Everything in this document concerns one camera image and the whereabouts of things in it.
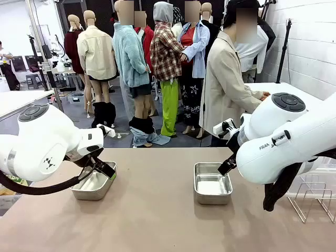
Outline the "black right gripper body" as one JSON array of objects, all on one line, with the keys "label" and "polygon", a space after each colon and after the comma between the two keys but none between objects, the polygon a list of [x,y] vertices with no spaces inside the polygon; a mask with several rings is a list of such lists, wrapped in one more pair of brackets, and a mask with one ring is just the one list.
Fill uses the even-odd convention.
[{"label": "black right gripper body", "polygon": [[234,133],[230,139],[227,142],[227,147],[232,151],[232,155],[226,160],[227,164],[234,164],[236,163],[236,154],[240,148],[240,145],[238,143],[238,135],[239,135],[239,130]]}]

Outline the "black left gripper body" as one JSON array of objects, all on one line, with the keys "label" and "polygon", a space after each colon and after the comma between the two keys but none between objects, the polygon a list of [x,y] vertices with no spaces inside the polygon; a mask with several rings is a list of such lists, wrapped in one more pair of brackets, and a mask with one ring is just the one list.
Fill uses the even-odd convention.
[{"label": "black left gripper body", "polygon": [[78,152],[71,151],[66,153],[65,161],[73,162],[77,166],[84,167],[93,167],[95,163],[98,161],[98,156],[102,153],[103,148],[97,149],[93,152],[90,152],[85,155],[81,155]]}]

